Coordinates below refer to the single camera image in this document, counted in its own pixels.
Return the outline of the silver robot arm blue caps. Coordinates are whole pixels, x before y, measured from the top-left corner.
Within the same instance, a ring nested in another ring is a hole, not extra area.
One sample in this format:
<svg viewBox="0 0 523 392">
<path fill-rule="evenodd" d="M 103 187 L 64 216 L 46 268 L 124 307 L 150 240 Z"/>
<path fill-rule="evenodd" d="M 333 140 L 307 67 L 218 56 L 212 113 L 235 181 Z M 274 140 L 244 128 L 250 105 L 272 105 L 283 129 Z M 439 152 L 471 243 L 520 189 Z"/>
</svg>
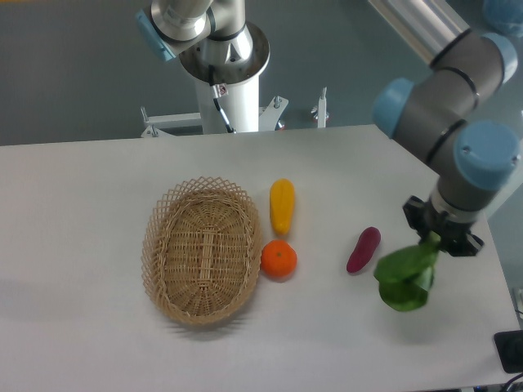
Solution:
<svg viewBox="0 0 523 392">
<path fill-rule="evenodd" d="M 403 210 L 421 238 L 435 233 L 451 256 L 483 246 L 471 228 L 515 171 L 520 141 L 503 124 L 467 116 L 515 73 L 503 36 L 474 34 L 444 1 L 375 1 L 373 8 L 431 68 L 419 84 L 390 82 L 374 104 L 373 123 L 439 176 L 428 200 Z M 206 133 L 274 131 L 286 107 L 260 109 L 258 83 L 270 58 L 265 34 L 245 18 L 242 1 L 153 1 L 136 14 L 157 57 L 178 59 L 194 79 Z"/>
</svg>

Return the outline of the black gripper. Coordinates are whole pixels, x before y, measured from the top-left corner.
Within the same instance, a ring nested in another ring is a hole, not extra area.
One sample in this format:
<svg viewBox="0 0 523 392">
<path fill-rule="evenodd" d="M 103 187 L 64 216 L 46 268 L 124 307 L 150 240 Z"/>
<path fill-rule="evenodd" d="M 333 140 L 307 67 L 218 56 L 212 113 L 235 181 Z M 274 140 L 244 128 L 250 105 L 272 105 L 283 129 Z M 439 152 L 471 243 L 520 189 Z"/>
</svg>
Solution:
<svg viewBox="0 0 523 392">
<path fill-rule="evenodd" d="M 447 202 L 428 199 L 426 202 L 410 196 L 402 207 L 407 223 L 420 240 L 439 237 L 439 249 L 451 256 L 476 256 L 485 242 L 474 235 L 478 211 L 463 211 Z"/>
</svg>

